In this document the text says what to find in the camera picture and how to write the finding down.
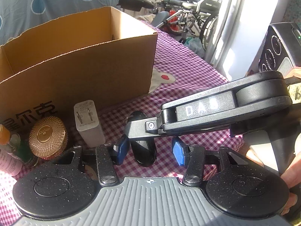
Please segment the person's right hand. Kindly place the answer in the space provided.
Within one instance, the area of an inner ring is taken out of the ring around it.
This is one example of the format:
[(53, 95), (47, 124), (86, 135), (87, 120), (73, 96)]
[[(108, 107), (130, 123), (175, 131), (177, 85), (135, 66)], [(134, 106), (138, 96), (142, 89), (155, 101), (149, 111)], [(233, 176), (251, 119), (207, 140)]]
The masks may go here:
[[(243, 154), (245, 157), (247, 157), (248, 159), (259, 164), (260, 166), (262, 167), (264, 166), (262, 161), (255, 155), (255, 153), (252, 150), (248, 148), (247, 145), (244, 144), (240, 148), (239, 152)], [(300, 174), (301, 174), (300, 160), (301, 160), (301, 153), (298, 153), (293, 159), (293, 161), (291, 162), (291, 164), (289, 165), (289, 167), (286, 169), (286, 171), (281, 175), (281, 178), (285, 181), (285, 183), (289, 188), (292, 188), (300, 183)], [(290, 211), (291, 207), (293, 207), (296, 203), (297, 203), (297, 195), (290, 192), (289, 199), (281, 214), (282, 215), (287, 214)]]

